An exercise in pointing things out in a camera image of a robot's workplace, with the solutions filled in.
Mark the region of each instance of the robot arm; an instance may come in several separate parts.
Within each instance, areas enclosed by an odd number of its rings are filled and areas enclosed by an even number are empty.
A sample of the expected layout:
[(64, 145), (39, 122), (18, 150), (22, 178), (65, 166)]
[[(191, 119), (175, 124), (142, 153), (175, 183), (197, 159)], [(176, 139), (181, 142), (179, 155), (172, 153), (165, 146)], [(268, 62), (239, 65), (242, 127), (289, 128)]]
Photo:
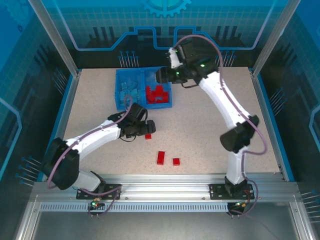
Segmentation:
[(44, 156), (41, 166), (42, 172), (49, 176), (62, 153), (69, 148), (69, 146), (78, 141), (57, 167), (52, 181), (61, 190), (74, 186), (86, 189), (90, 192), (96, 190), (99, 193), (103, 192), (105, 185), (104, 180), (94, 172), (79, 170), (80, 161), (88, 154), (110, 141), (117, 140), (123, 136), (132, 138), (152, 134), (156, 131), (154, 121), (147, 120), (148, 111), (137, 103), (132, 104), (129, 113), (121, 122), (110, 127), (105, 127), (119, 120), (122, 114), (124, 114), (124, 112), (109, 116), (108, 120), (104, 121), (101, 125), (80, 136), (65, 141), (60, 138), (54, 139), (50, 143)]
[[(183, 86), (183, 83), (193, 79), (196, 85), (209, 95), (224, 118), (229, 131), (220, 136), (220, 141), (223, 147), (229, 151), (225, 189), (232, 197), (243, 191), (243, 187), (247, 185), (247, 180), (242, 175), (242, 155), (248, 149), (247, 146), (250, 144), (255, 130), (238, 113), (224, 93), (220, 82), (220, 73), (214, 61), (208, 57), (199, 57), (191, 41), (181, 43), (176, 49), (170, 48), (167, 58), (170, 60), (171, 66), (162, 67), (157, 71), (157, 82), (160, 84), (172, 82)], [(256, 115), (250, 116), (230, 92), (224, 80), (222, 80), (222, 84), (234, 104), (257, 126), (258, 117)]]

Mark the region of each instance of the black mounting plate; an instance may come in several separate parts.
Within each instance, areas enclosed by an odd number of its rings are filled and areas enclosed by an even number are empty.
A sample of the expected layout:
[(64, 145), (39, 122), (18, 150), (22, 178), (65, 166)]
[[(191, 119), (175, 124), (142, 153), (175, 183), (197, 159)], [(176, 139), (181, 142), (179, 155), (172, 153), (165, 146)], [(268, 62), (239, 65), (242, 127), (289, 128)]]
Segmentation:
[[(106, 184), (104, 186), (104, 191), (103, 192), (104, 193), (108, 192), (108, 191), (110, 191), (112, 189), (115, 189), (117, 187), (120, 187), (120, 186), (121, 186), (121, 184)], [(117, 191), (114, 191), (114, 192), (112, 192), (110, 194), (104, 195), (101, 199), (102, 200), (113, 200), (115, 198), (116, 192)], [(93, 200), (96, 197), (97, 196), (89, 195), (89, 194), (85, 193), (84, 191), (81, 191), (80, 189), (78, 189), (77, 192), (76, 192), (76, 197), (75, 198), (78, 199), (78, 200)], [(119, 192), (118, 196), (116, 197), (116, 200), (119, 200), (119, 199), (120, 199), (120, 192)]]
[[(247, 184), (243, 190), (252, 190), (250, 194), (250, 200), (255, 199), (255, 193), (253, 192), (252, 184)], [(209, 184), (209, 193), (211, 200), (247, 200), (248, 195), (245, 192), (241, 194), (235, 195), (234, 197), (230, 197), (229, 193), (225, 189), (224, 184)]]

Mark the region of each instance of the gear logo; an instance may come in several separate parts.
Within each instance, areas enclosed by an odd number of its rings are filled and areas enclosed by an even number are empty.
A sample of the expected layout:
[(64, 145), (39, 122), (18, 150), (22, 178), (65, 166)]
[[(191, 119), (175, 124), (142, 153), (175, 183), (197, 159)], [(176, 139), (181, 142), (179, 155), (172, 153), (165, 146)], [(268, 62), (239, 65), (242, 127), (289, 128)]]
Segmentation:
[(191, 0), (141, 0), (141, 3), (150, 14), (166, 18), (168, 15), (173, 17), (174, 14), (180, 14), (180, 10), (187, 9), (186, 5), (191, 4)]
[(0, 0), (0, 7), (6, 7), (11, 17), (20, 25), (30, 14), (28, 0)]

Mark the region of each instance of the speckled tabletop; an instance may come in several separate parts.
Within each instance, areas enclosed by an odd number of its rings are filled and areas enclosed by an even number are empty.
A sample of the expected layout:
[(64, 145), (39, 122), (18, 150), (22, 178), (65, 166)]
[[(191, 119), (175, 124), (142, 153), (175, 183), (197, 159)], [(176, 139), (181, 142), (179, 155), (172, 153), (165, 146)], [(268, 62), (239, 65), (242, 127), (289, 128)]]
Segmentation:
[[(95, 128), (117, 112), (115, 75), (115, 69), (82, 70), (64, 139)], [(223, 78), (239, 103), (260, 118), (259, 128), (268, 141), (267, 154), (248, 156), (246, 170), (278, 172), (248, 68), (225, 68)], [(98, 174), (226, 173), (228, 155), (219, 137), (227, 127), (215, 104), (199, 87), (184, 89), (179, 84), (172, 85), (172, 99), (172, 108), (148, 111), (148, 119), (156, 125), (151, 140), (141, 136), (130, 143), (120, 139), (109, 142), (89, 154), (80, 168)], [(250, 149), (263, 149), (257, 134)], [(165, 151), (164, 165), (157, 165), (158, 151)], [(180, 166), (173, 166), (173, 158), (180, 158)]]

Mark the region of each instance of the blue bin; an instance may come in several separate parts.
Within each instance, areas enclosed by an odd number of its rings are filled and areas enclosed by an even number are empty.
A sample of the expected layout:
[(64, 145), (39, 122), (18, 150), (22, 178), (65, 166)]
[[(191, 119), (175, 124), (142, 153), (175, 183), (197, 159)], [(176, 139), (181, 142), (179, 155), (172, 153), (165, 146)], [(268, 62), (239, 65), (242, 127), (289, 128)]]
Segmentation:
[[(124, 95), (130, 93), (133, 93), (134, 95), (136, 94), (136, 92), (137, 98), (133, 98), (134, 102), (138, 103), (146, 109), (172, 108), (171, 83), (168, 82), (165, 84), (159, 84), (156, 81), (155, 73), (159, 68), (161, 67), (141, 67), (130, 69), (118, 69), (116, 71), (114, 99), (116, 109), (119, 112), (125, 110), (125, 105), (123, 102)], [(154, 91), (157, 85), (162, 85), (163, 91), (169, 93), (169, 102), (147, 104), (146, 86), (150, 86), (151, 90)]]

